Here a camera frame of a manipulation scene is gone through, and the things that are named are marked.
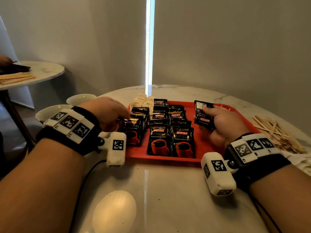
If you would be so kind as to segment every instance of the dark object in hand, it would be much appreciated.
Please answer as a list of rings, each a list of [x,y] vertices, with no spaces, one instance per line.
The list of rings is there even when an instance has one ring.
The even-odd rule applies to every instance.
[[[11,64],[11,65],[0,68],[0,75],[25,73],[25,72],[29,72],[30,68],[31,67],[29,66]]]

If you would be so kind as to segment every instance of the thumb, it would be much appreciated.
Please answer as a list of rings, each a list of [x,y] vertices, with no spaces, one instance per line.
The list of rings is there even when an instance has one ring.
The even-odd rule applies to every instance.
[[[208,114],[209,116],[211,116],[212,118],[215,117],[216,115],[219,115],[223,112],[223,110],[219,109],[219,108],[207,108],[206,106],[204,106],[202,108],[203,112]]]

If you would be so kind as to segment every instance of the bowl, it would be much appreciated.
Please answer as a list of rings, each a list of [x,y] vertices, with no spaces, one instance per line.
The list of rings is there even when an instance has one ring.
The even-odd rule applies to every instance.
[[[35,118],[43,124],[50,117],[60,112],[60,110],[71,109],[72,107],[72,105],[53,105],[40,110],[38,113],[36,113]]]
[[[96,98],[97,98],[97,96],[92,95],[92,94],[79,94],[79,95],[69,97],[66,100],[66,103],[68,105],[78,106],[78,105],[80,105],[86,101],[94,100]]]

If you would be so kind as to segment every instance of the white marble table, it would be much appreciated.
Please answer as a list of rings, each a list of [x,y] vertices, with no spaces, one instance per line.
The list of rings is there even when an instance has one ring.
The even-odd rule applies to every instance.
[[[144,86],[124,88],[106,93],[128,106]],[[246,101],[218,92],[176,85],[154,85],[152,95],[175,101],[201,100],[223,103],[236,108],[246,118],[254,115],[279,121],[310,151],[311,138],[282,118]],[[86,172],[105,153],[87,155]],[[195,232],[268,232],[251,200],[237,189],[228,197],[213,197],[205,183],[201,168],[193,164],[126,160],[117,169],[100,164],[89,176],[80,200],[73,232],[92,233],[91,220],[95,206],[109,192],[125,190],[137,204],[137,216],[131,233],[195,233]]]
[[[25,138],[28,148],[32,150],[36,144],[36,141],[29,133],[23,120],[13,106],[9,97],[8,89],[28,86],[30,84],[50,80],[63,74],[65,72],[65,68],[59,64],[38,61],[20,61],[15,64],[31,67],[30,73],[35,76],[35,78],[17,83],[0,85],[0,100]]]

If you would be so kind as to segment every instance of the qr code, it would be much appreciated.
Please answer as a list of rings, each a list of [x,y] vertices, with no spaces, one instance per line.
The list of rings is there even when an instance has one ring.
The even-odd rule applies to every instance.
[[[227,171],[222,160],[212,160],[212,165],[214,166],[216,172]]]
[[[274,145],[272,144],[271,141],[269,141],[268,138],[259,138],[259,140],[261,141],[261,143],[266,147],[266,148],[273,148]]]
[[[60,120],[62,117],[64,117],[67,113],[65,112],[58,112],[57,114],[55,114],[53,117],[51,117],[50,119],[53,119],[53,120]]]
[[[84,138],[89,131],[90,129],[86,125],[79,123],[72,132],[79,137]]]
[[[205,172],[206,179],[208,179],[208,177],[210,176],[211,173],[210,173],[210,170],[208,169],[207,164],[205,164],[203,170]]]
[[[217,195],[228,195],[232,190],[220,190]]]
[[[252,151],[248,148],[247,144],[238,145],[234,148],[240,157],[251,154]]]
[[[247,142],[247,144],[249,145],[249,147],[252,150],[261,150],[261,149],[263,149],[262,145],[260,144],[260,142],[257,139],[248,140],[246,142]]]
[[[113,150],[123,150],[124,141],[123,140],[114,140]]]
[[[79,120],[68,115],[60,122],[60,124],[66,128],[72,129],[78,122]]]

